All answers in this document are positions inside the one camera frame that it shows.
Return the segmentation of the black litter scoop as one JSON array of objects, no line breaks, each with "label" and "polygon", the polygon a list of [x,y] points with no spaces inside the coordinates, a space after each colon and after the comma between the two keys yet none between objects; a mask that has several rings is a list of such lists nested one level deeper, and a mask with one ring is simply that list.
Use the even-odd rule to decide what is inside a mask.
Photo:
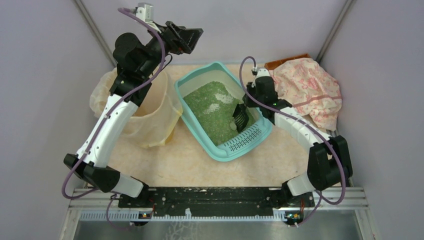
[{"label": "black litter scoop", "polygon": [[247,107],[244,103],[238,103],[233,112],[233,121],[238,133],[241,133],[249,122]]}]

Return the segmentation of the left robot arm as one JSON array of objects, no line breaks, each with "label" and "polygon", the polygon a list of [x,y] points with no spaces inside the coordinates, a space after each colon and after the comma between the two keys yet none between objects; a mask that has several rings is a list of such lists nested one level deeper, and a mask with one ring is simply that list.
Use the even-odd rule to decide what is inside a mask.
[{"label": "left robot arm", "polygon": [[146,199],[149,186],[141,180],[109,167],[110,155],[125,125],[141,106],[152,81],[159,75],[168,54],[190,54],[203,35],[202,28],[186,28],[167,21],[158,28],[147,27],[152,39],[143,44],[131,32],[121,34],[112,53],[117,77],[110,88],[105,108],[85,143],[64,157],[71,176],[104,193]]}]

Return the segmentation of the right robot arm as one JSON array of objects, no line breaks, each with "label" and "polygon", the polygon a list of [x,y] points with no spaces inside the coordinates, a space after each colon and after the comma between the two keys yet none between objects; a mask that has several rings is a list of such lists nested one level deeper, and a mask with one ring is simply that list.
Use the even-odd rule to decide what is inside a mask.
[{"label": "right robot arm", "polygon": [[340,183],[339,199],[326,200],[331,205],[340,204],[346,195],[348,179],[353,175],[347,140],[310,125],[288,101],[278,98],[270,76],[259,76],[248,82],[244,91],[243,106],[259,108],[266,119],[290,133],[308,153],[306,172],[284,182],[278,199],[286,203],[309,192],[321,196],[323,190]]}]

